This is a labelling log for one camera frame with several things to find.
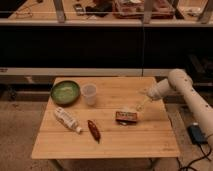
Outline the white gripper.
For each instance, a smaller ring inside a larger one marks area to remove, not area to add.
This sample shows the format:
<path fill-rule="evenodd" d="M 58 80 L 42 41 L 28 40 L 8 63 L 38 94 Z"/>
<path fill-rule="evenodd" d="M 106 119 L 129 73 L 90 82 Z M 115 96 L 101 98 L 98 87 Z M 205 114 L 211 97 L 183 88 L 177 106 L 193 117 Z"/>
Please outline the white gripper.
<path fill-rule="evenodd" d="M 147 103 L 152 102 L 153 100 L 160 100 L 172 91 L 173 89 L 170 86 L 169 81 L 167 79 L 161 80 L 148 89 L 147 97 L 136 106 L 136 110 L 139 112 L 142 111 Z"/>

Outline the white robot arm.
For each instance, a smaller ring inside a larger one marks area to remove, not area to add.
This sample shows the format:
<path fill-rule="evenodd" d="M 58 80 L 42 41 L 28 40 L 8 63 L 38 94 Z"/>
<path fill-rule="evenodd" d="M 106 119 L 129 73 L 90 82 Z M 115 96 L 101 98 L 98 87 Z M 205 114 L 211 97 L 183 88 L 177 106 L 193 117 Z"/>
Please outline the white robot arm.
<path fill-rule="evenodd" d="M 151 101 L 166 97 L 170 92 L 178 92 L 194 114 L 208 144 L 213 148 L 213 107 L 193 88 L 191 77 L 182 69 L 173 69 L 160 82 L 153 84 L 145 93 Z"/>

